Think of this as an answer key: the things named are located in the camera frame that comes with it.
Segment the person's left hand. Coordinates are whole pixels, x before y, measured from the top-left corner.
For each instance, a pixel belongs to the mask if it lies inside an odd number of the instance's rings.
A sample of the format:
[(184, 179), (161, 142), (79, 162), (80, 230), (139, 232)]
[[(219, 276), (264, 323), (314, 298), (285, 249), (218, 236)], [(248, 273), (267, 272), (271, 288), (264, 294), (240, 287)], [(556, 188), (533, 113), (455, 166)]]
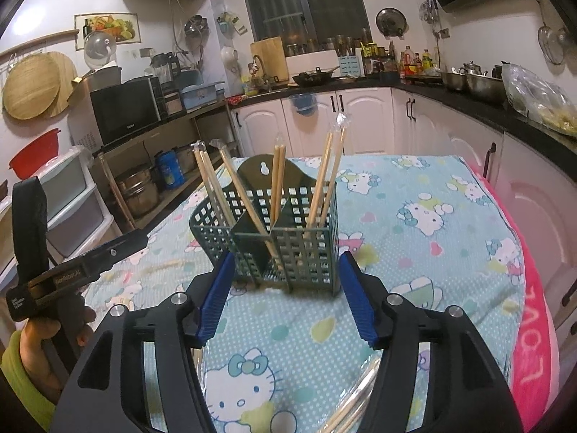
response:
[(56, 404), (63, 391), (63, 383), (52, 370), (42, 348), (44, 340), (52, 339), (61, 323), (49, 318), (33, 318), (26, 322), (19, 341), (22, 366), (34, 387), (51, 403)]

